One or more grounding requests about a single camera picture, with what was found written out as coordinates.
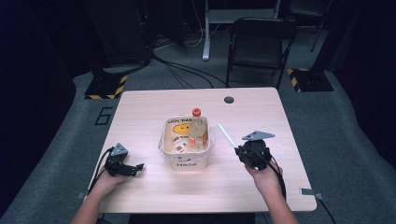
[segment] black chair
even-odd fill
[[[233,66],[243,66],[273,70],[272,76],[280,70],[276,83],[278,90],[296,36],[297,28],[290,21],[264,18],[235,21],[230,32],[226,87],[230,87]]]
[[[332,0],[291,0],[290,14],[296,17],[309,18],[317,20],[319,26],[316,30],[316,37],[311,52],[314,51],[318,42],[320,32],[325,22],[327,13],[329,12]]]

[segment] white stick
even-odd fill
[[[228,141],[231,143],[231,145],[233,147],[237,147],[236,144],[233,142],[233,139],[231,139],[230,135],[227,134],[227,132],[225,132],[225,130],[223,129],[223,127],[221,126],[221,124],[218,124],[219,128],[221,129],[221,131],[224,133],[224,135],[227,137]]]

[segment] hand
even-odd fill
[[[119,183],[124,182],[129,178],[126,175],[116,175],[112,176],[108,173],[105,168],[102,167],[96,184],[93,186],[92,193],[97,194],[102,199],[107,196]]]
[[[283,173],[282,168],[277,167],[273,161],[270,161],[270,163],[272,166],[274,166],[274,168],[279,168],[281,174]],[[254,184],[264,199],[269,195],[282,195],[282,190],[280,188],[277,175],[270,167],[267,166],[267,168],[261,171],[256,170],[248,165],[245,165],[245,168],[253,177]]]

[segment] dark background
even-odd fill
[[[154,34],[170,35],[183,44],[180,19],[189,19],[185,14],[191,6],[181,1],[153,2],[147,1],[142,6],[141,1],[135,1],[135,5],[131,1],[119,1],[108,8],[102,5],[106,1],[97,4],[80,0],[1,1],[1,216],[40,161],[73,103],[76,92],[73,77],[90,71],[93,64],[109,67],[119,62],[139,63],[147,59],[150,40],[145,28],[148,27]],[[196,2],[201,3],[197,10],[202,10],[204,1]],[[281,15],[287,12],[287,3],[282,4]],[[229,6],[242,5],[235,1]],[[128,8],[136,13],[135,20],[130,17],[130,23],[113,26],[99,20],[104,14],[111,15],[110,11],[114,15],[128,13]],[[332,71],[351,100],[359,125],[379,154],[396,166],[393,141],[396,120],[392,111],[396,103],[393,69],[396,19],[392,9],[390,0],[335,1],[327,23],[331,38],[325,41],[317,62],[325,67],[323,64],[337,61]],[[141,17],[139,10],[146,12],[147,17]],[[356,20],[353,21],[351,15],[357,15]],[[341,22],[354,25],[340,26],[337,23],[340,18]],[[120,14],[114,17],[114,20],[120,19]],[[106,34],[116,34],[120,39],[110,40]]]

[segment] table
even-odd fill
[[[210,53],[210,23],[233,23],[243,17],[277,18],[280,0],[276,0],[274,8],[254,9],[210,9],[208,0],[205,0],[205,45],[202,60],[209,60]]]
[[[231,96],[232,104],[224,102]],[[189,115],[199,107],[209,121],[216,144],[200,171],[174,171],[158,149],[167,118]],[[237,145],[257,130],[274,133],[265,139],[284,169],[292,211],[312,211],[317,204],[299,188],[311,189],[285,111],[274,88],[126,91],[108,131],[102,154],[121,143],[124,163],[145,163],[143,171],[118,185],[102,202],[101,213],[238,213],[268,211],[252,177],[218,127]]]

